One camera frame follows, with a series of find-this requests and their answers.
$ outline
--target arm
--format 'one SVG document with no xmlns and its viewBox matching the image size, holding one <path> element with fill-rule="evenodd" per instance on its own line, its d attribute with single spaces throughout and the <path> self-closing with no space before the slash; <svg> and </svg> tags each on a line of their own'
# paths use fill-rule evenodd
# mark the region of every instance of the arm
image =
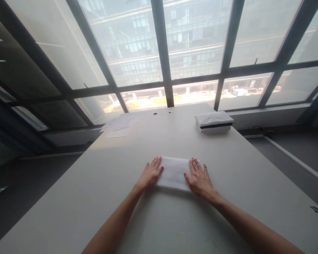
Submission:
<svg viewBox="0 0 318 254">
<path fill-rule="evenodd" d="M 144 172 L 124 201 L 102 225 L 82 254 L 114 253 L 124 234 L 133 210 L 143 191 L 153 186 L 159 179 L 164 167 L 160 167 L 161 157 L 146 164 Z"/>
<path fill-rule="evenodd" d="M 188 173 L 185 173 L 184 176 L 191 191 L 217 209 L 255 252 L 303 253 L 288 240 L 222 197 L 213 188 L 205 164 L 204 170 L 202 170 L 197 159 L 192 158 L 189 165 L 191 176 Z"/>
</svg>

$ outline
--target white table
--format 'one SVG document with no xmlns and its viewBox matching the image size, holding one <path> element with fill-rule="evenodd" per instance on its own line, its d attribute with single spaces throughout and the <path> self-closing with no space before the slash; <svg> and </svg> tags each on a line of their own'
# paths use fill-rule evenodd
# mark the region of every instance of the white table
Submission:
<svg viewBox="0 0 318 254">
<path fill-rule="evenodd" d="M 318 213 L 310 208 L 318 205 L 233 128 L 199 133 L 194 115 L 211 111 L 207 104 L 151 110 L 127 137 L 103 133 L 1 239 L 0 254 L 80 253 L 155 156 L 198 158 L 231 202 L 304 252 L 318 253 Z M 204 201 L 152 190 L 139 201 L 118 253 L 251 250 Z"/>
</svg>

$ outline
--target floor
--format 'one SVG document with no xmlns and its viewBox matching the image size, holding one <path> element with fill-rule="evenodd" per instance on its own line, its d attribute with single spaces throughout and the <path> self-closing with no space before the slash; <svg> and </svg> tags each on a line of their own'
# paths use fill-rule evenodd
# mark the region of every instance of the floor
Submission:
<svg viewBox="0 0 318 254">
<path fill-rule="evenodd" d="M 0 239 L 79 158 L 62 156 L 14 161 L 0 167 Z"/>
<path fill-rule="evenodd" d="M 318 135 L 275 135 L 273 139 L 318 171 Z M 248 139 L 282 173 L 318 204 L 318 180 L 263 138 Z M 0 167 L 0 239 L 80 157 L 14 161 Z"/>
</svg>

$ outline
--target paper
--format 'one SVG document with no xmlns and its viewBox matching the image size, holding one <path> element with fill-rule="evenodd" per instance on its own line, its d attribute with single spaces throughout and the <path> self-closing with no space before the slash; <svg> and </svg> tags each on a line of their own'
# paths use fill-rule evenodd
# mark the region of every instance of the paper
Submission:
<svg viewBox="0 0 318 254">
<path fill-rule="evenodd" d="M 122 114 L 108 121 L 100 132 L 110 131 L 105 138 L 118 138 L 127 136 L 133 124 L 146 115 L 146 111 Z"/>
<path fill-rule="evenodd" d="M 122 128 L 111 130 L 105 138 L 119 138 L 119 137 L 126 137 L 131 131 L 131 127 Z"/>
<path fill-rule="evenodd" d="M 176 191 L 191 192 L 184 173 L 190 174 L 188 159 L 162 157 L 160 166 L 164 166 L 156 186 Z"/>
</svg>

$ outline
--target white towel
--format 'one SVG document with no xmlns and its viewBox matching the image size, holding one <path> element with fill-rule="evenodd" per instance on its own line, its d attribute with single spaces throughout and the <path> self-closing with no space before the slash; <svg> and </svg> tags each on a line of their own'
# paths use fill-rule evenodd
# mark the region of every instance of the white towel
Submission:
<svg viewBox="0 0 318 254">
<path fill-rule="evenodd" d="M 234 121 L 225 111 L 196 115 L 195 119 L 200 127 L 221 123 L 233 123 Z"/>
<path fill-rule="evenodd" d="M 162 157 L 160 166 L 164 166 L 156 186 L 183 192 L 191 192 L 186 182 L 184 173 L 190 174 L 188 159 Z"/>
</svg>

